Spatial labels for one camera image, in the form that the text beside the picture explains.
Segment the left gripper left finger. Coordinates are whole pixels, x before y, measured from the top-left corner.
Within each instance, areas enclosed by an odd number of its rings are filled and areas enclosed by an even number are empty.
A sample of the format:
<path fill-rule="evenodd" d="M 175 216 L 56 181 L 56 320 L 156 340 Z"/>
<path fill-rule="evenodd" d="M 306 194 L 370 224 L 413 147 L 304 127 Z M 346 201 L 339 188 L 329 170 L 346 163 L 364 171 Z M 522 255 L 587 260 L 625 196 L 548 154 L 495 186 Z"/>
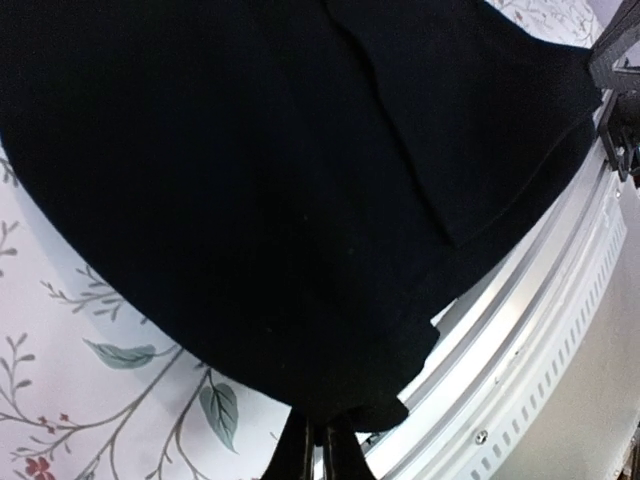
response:
<path fill-rule="evenodd" d="M 314 447 L 314 425 L 291 410 L 261 480 L 312 480 Z"/>

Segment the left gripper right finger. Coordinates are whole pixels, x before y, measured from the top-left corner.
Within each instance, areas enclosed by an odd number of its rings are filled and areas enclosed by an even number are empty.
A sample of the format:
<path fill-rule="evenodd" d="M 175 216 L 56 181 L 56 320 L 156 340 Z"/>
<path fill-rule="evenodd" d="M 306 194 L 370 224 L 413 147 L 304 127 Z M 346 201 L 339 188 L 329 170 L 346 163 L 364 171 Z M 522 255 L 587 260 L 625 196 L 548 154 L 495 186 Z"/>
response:
<path fill-rule="evenodd" d="M 324 478 L 327 480 L 375 480 L 349 419 L 330 421 L 322 433 Z"/>

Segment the black t-shirt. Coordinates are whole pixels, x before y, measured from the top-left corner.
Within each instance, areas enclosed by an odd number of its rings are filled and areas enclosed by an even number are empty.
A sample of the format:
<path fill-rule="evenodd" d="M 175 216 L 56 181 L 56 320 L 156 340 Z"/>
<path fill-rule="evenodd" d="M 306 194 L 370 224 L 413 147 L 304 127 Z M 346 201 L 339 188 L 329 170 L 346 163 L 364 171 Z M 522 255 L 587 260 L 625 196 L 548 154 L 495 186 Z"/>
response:
<path fill-rule="evenodd" d="M 589 57 L 484 1 L 5 1 L 1 140 L 168 336 L 315 424 L 384 431 L 432 317 L 580 168 Z"/>

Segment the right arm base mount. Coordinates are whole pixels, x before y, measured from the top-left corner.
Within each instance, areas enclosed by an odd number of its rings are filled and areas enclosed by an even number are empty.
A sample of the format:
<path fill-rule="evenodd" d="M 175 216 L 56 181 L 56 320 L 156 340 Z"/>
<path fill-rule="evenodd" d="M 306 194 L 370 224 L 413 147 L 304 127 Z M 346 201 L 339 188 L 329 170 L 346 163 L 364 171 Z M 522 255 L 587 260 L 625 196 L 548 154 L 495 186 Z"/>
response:
<path fill-rule="evenodd" d="M 608 163 L 622 182 L 639 175 L 639 68 L 628 51 L 639 43 L 639 3 L 623 1 L 594 43 L 589 71 L 610 95 L 597 126 Z"/>

